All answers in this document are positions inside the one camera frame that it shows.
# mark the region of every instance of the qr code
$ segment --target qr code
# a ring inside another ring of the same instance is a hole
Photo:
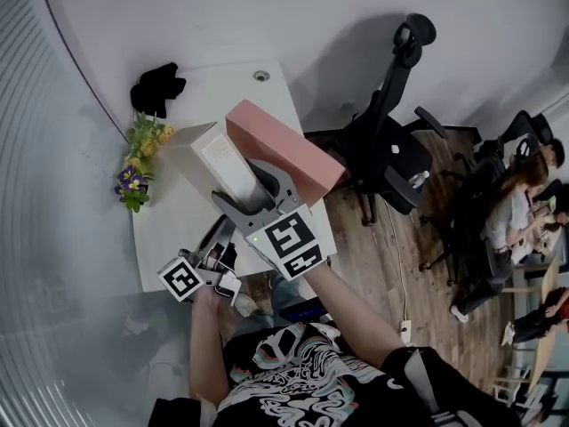
[[[169,267],[164,268],[160,273],[162,283],[168,288],[173,296],[179,301],[183,301],[204,281],[189,266],[184,259],[177,259]]]
[[[287,270],[291,278],[300,275],[313,266],[316,266],[322,261],[322,254],[320,253],[319,246],[312,246],[307,251],[293,257],[290,261],[284,263],[284,268]]]
[[[315,240],[314,234],[298,213],[293,213],[268,227],[265,232],[281,259]]]

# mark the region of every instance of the flower bouquet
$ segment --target flower bouquet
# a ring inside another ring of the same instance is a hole
[[[124,159],[123,171],[117,176],[115,193],[127,209],[139,212],[140,206],[150,200],[148,183],[154,180],[152,157],[160,144],[168,142],[174,133],[170,125],[159,124],[140,114],[132,128],[126,132],[131,151]]]

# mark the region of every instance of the white shoe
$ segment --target white shoe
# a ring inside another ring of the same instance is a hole
[[[255,302],[247,294],[239,293],[235,299],[235,308],[243,318],[251,316],[251,314],[259,309],[257,302]]]
[[[511,345],[514,342],[515,335],[516,329],[514,329],[511,322],[508,322],[504,329],[504,338],[502,339],[500,346],[505,346],[506,344]]]
[[[469,322],[469,315],[463,315],[459,312],[459,309],[456,308],[456,305],[451,306],[451,313],[462,323]]]

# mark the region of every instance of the power strip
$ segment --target power strip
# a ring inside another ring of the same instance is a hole
[[[405,346],[411,343],[411,320],[407,319],[399,323],[399,335]]]

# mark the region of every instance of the plastic bottle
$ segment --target plastic bottle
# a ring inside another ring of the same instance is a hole
[[[429,176],[429,171],[423,171],[422,173],[415,174],[411,179],[409,179],[409,183],[411,183],[411,186],[414,189],[418,189],[423,183],[425,183]]]

